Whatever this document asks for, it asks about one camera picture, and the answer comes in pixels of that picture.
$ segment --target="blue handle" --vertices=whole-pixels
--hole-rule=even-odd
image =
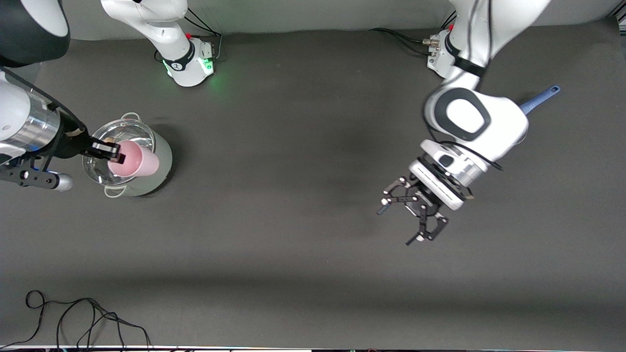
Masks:
[[[539,104],[541,104],[544,101],[550,99],[555,94],[557,94],[559,91],[561,91],[561,87],[559,87],[559,86],[551,86],[550,88],[548,88],[548,89],[544,90],[543,92],[539,93],[536,97],[534,97],[531,100],[528,100],[526,103],[520,105],[520,108],[524,112],[524,114],[527,115],[530,112],[530,110],[538,107]]]

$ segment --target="gray tabletop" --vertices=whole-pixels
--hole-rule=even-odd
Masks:
[[[417,37],[429,31],[416,31]],[[0,184],[0,341],[30,335],[30,289],[92,296],[155,344],[298,348],[626,348],[626,63],[617,25],[531,28],[482,92],[522,102],[526,140],[434,242],[375,215],[420,154],[424,58],[373,32],[227,36],[181,88],[141,41],[75,41],[37,84],[90,128],[135,111],[172,146],[155,194],[107,199],[81,159],[58,193]],[[34,344],[53,344],[60,308]],[[91,311],[68,314],[75,343]],[[141,334],[125,329],[126,342]],[[98,344],[117,344],[108,324]]]

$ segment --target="pink plastic cup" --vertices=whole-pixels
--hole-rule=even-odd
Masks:
[[[132,140],[118,142],[120,153],[126,158],[124,163],[108,162],[109,170],[117,176],[139,177],[150,176],[158,170],[159,161],[156,154]]]

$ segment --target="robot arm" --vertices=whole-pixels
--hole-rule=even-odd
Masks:
[[[210,43],[188,38],[175,22],[185,17],[187,0],[101,0],[113,19],[143,34],[163,56],[174,81],[184,87],[199,85],[213,74]]]
[[[423,118],[433,140],[424,140],[424,150],[409,170],[383,191],[383,213],[391,204],[401,202],[419,218],[414,240],[433,240],[448,223],[439,213],[442,205],[459,209],[473,195],[468,188],[489,166],[496,163],[521,138],[528,119],[510,99],[488,96],[474,89],[486,71],[491,58],[515,36],[539,17],[550,0],[451,0],[458,19],[454,36],[446,42],[462,47],[455,51],[454,66],[442,85],[426,99]],[[440,142],[432,130],[452,137]],[[404,196],[393,197],[397,188]],[[428,218],[437,226],[427,230]]]
[[[119,145],[90,137],[85,125],[61,103],[6,68],[59,58],[68,46],[69,28],[58,0],[0,1],[1,180],[67,190],[71,177],[48,170],[52,157],[83,154],[123,162]],[[8,82],[6,75],[52,103]]]

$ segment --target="black cable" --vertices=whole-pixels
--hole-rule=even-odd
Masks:
[[[617,17],[617,13],[619,13],[624,8],[624,6],[626,6],[626,3],[617,5],[617,7],[611,12],[613,16]]]
[[[443,24],[441,25],[441,28],[445,28],[445,27],[446,27],[446,25],[447,25],[450,21],[452,21],[452,19],[451,19],[451,18],[452,18],[452,16],[454,16],[454,14],[456,14],[456,10],[452,11],[452,13],[450,14],[450,16],[448,16],[448,18],[446,18],[446,20],[445,20],[445,21],[443,21]]]
[[[479,157],[479,158],[483,159],[486,163],[488,163],[489,165],[491,165],[491,166],[492,166],[493,168],[495,168],[496,170],[498,170],[498,171],[502,171],[502,170],[503,170],[502,165],[500,165],[500,164],[498,164],[498,163],[496,163],[496,162],[492,162],[491,160],[489,160],[489,159],[487,159],[486,157],[482,156],[480,153],[478,153],[478,152],[474,151],[473,149],[471,149],[471,148],[469,148],[469,147],[467,147],[467,146],[465,146],[465,145],[463,145],[463,144],[456,143],[456,142],[451,141],[451,140],[444,140],[444,141],[442,141],[442,142],[438,142],[438,143],[439,143],[439,144],[444,144],[444,145],[445,145],[445,144],[448,144],[448,145],[456,145],[457,147],[461,147],[461,148],[463,148],[463,149],[466,149],[468,152],[471,152],[471,153],[473,153],[473,154],[476,154],[476,156],[477,156],[477,157]]]
[[[434,142],[439,143],[439,141],[437,140],[437,137],[434,136],[433,131],[436,131],[436,129],[434,129],[430,123],[428,123],[428,120],[426,119],[426,114],[422,114],[422,121],[424,122],[424,124],[426,125],[426,131],[428,131],[428,134],[430,135],[430,137],[433,139]]]
[[[41,298],[41,304],[37,305],[37,306],[33,306],[30,303],[30,299],[31,296],[36,293],[40,296]],[[120,328],[120,324],[126,325],[126,326],[130,326],[132,328],[138,328],[140,330],[143,331],[144,337],[146,339],[146,347],[149,348],[152,345],[152,342],[150,341],[150,337],[148,335],[148,332],[146,331],[146,329],[144,329],[143,327],[139,326],[139,325],[135,325],[132,323],[129,323],[128,321],[125,321],[124,319],[121,319],[115,312],[109,312],[107,311],[105,308],[103,308],[100,303],[98,303],[95,299],[93,298],[89,298],[89,297],[84,297],[84,298],[79,298],[75,301],[71,301],[71,302],[61,302],[61,301],[47,301],[44,294],[39,291],[39,290],[32,290],[30,292],[28,292],[26,294],[26,306],[30,309],[40,309],[39,311],[39,320],[37,323],[37,328],[35,329],[34,333],[31,335],[31,337],[29,337],[28,339],[25,339],[23,341],[16,341],[13,343],[9,343],[7,345],[4,345],[2,347],[0,347],[0,349],[4,349],[7,348],[9,346],[12,346],[14,344],[19,344],[19,343],[27,343],[28,341],[31,341],[38,333],[39,330],[41,329],[41,322],[43,320],[43,314],[44,311],[46,309],[46,306],[50,305],[50,304],[62,304],[62,305],[68,305],[69,307],[67,309],[65,309],[65,311],[63,312],[63,314],[61,315],[61,317],[59,318],[59,321],[57,322],[56,325],[56,347],[58,350],[60,350],[61,346],[60,346],[60,338],[59,338],[59,334],[61,332],[61,325],[63,323],[63,319],[65,318],[66,314],[77,304],[81,303],[81,302],[87,302],[91,305],[92,308],[92,317],[91,317],[91,326],[89,327],[89,329],[85,332],[85,334],[83,334],[81,336],[81,338],[78,340],[78,342],[76,343],[77,347],[80,344],[80,341],[85,337],[85,335],[87,335],[87,347],[86,350],[89,349],[89,345],[91,344],[91,332],[93,330],[93,328],[102,320],[102,319],[106,319],[106,320],[110,320],[110,321],[114,321],[117,323],[117,329],[118,329],[118,336],[120,337],[120,342],[122,344],[122,347],[124,347],[126,344],[124,343],[124,340],[122,338],[121,335],[121,328]],[[98,311],[101,316],[96,320],[96,311]]]
[[[198,15],[196,15],[196,14],[195,14],[195,12],[193,12],[193,10],[192,10],[192,9],[190,9],[190,8],[187,8],[187,9],[189,10],[189,12],[191,12],[191,13],[192,13],[192,15],[193,15],[194,17],[196,17],[196,18],[200,21],[200,23],[204,24],[204,25],[205,25],[205,27],[207,27],[207,29],[208,29],[211,33],[215,34],[216,36],[220,36],[220,37],[222,36],[222,34],[221,34],[221,33],[218,33],[218,32],[216,32],[216,31],[214,31],[214,30],[213,30],[213,29],[212,29],[212,28],[211,28],[208,24],[206,24],[206,23],[205,23],[205,21],[202,21],[202,18],[198,17]]]
[[[64,130],[64,124],[65,124],[65,122],[63,121],[63,119],[59,119],[59,131],[63,131]],[[48,167],[50,166],[50,163],[52,162],[52,158],[54,157],[54,153],[56,152],[56,149],[59,146],[59,143],[61,142],[61,137],[62,136],[63,136],[62,133],[57,133],[54,136],[54,139],[52,140],[52,144],[50,145],[50,149],[46,153],[46,155],[45,155],[46,158],[45,158],[45,160],[43,162],[43,165],[41,166],[41,170],[42,171],[44,171],[44,172],[48,171]]]
[[[376,27],[376,28],[372,28],[370,29],[370,31],[375,31],[375,32],[385,32],[385,33],[389,33],[393,36],[398,36],[406,41],[410,41],[412,43],[416,43],[416,44],[422,44],[422,41],[419,39],[414,39],[411,38],[409,36],[406,36],[398,31],[394,31],[393,29],[389,29],[389,28],[382,28],[382,27]]]
[[[20,82],[23,85],[27,86],[28,88],[36,91],[40,95],[43,95],[46,99],[52,101],[56,106],[58,106],[61,109],[63,109],[65,111],[65,113],[67,113],[69,115],[69,117],[72,119],[72,121],[79,127],[79,129],[81,129],[81,130],[86,130],[87,129],[87,126],[85,126],[85,124],[81,120],[79,120],[78,117],[76,117],[76,115],[74,115],[74,113],[70,109],[68,109],[67,106],[63,105],[57,99],[54,99],[50,94],[48,94],[45,91],[37,88],[37,86],[35,86],[34,84],[32,84],[29,81],[25,80],[24,78],[21,78],[15,72],[7,70],[6,67],[0,66],[0,69],[2,69],[7,75],[13,77],[18,82]]]
[[[412,40],[414,42],[412,43],[421,43],[421,41],[417,41],[416,39],[410,38],[408,36],[403,35],[402,33],[398,33],[395,32],[391,29],[387,29],[387,28],[373,28],[370,29],[370,31],[377,31],[377,32],[384,32],[384,33],[389,33],[391,34],[394,38],[396,38],[405,48],[407,48],[408,50],[411,50],[413,53],[416,54],[420,54],[420,55],[425,55],[425,56],[430,56],[430,52],[428,51],[421,51],[421,50],[417,50],[415,48],[413,48],[409,43],[405,42],[403,40],[403,38],[407,38],[407,40]]]
[[[161,62],[162,62],[161,60],[163,59],[163,57],[161,56],[161,60],[159,60],[159,59],[157,58],[157,54],[159,54],[159,52],[158,52],[158,50],[155,50],[155,53],[154,53],[154,55],[152,55],[152,56],[154,57],[154,59],[155,59],[155,61],[156,61],[156,62],[161,63]]]
[[[493,11],[492,11],[492,5],[493,5],[493,1],[489,0],[489,3],[487,4],[487,25],[489,26],[488,31],[489,31],[489,58],[487,58],[487,65],[485,66],[485,68],[488,68],[489,65],[491,64],[491,52],[493,51]]]
[[[455,17],[452,17],[449,21],[447,21],[447,22],[445,22],[445,23],[443,24],[442,28],[447,27],[447,26],[448,26],[450,23],[452,23],[452,21],[454,21],[455,19],[456,19],[456,16],[455,16]]]
[[[198,17],[198,15],[196,15],[196,14],[195,14],[195,13],[194,13],[191,9],[188,9],[188,10],[189,10],[189,12],[191,12],[191,14],[192,14],[192,15],[194,15],[194,16],[195,16],[198,20],[200,20],[200,22],[201,22],[202,24],[204,24],[204,27],[203,27],[203,26],[201,26],[201,25],[199,25],[199,24],[197,24],[196,22],[192,21],[189,17],[185,16],[185,19],[187,20],[187,22],[191,23],[192,25],[194,25],[194,26],[196,26],[196,27],[198,27],[198,28],[200,28],[200,29],[202,29],[202,30],[204,30],[204,31],[211,32],[214,36],[222,36],[222,34],[221,34],[221,33],[218,33],[218,32],[216,32],[216,31],[214,31],[213,29],[211,29],[211,27],[210,27],[210,26],[208,26],[208,25],[207,25],[204,21],[202,21],[202,19],[201,19],[201,18],[199,18],[199,17]]]

